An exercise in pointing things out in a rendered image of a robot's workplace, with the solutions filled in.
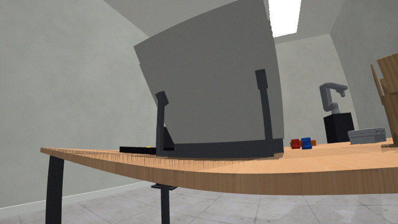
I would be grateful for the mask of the orange-brown flat block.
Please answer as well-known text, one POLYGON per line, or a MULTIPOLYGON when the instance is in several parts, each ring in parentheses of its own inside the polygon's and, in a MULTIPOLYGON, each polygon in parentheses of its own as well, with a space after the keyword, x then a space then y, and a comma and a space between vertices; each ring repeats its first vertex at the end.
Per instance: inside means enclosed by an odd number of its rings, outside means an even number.
MULTIPOLYGON (((316 146, 316 140, 311 140, 311 145, 316 146)), ((300 146, 302 146, 302 141, 299 141, 300 146)))

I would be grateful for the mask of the brown cardboard box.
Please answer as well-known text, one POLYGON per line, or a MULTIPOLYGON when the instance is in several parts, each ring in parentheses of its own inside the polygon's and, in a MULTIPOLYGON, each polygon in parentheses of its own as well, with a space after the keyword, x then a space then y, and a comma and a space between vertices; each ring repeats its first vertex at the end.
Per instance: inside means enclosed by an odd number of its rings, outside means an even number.
POLYGON ((384 95, 373 65, 371 69, 382 105, 387 115, 393 143, 398 147, 398 53, 377 60, 383 75, 380 80, 384 95))

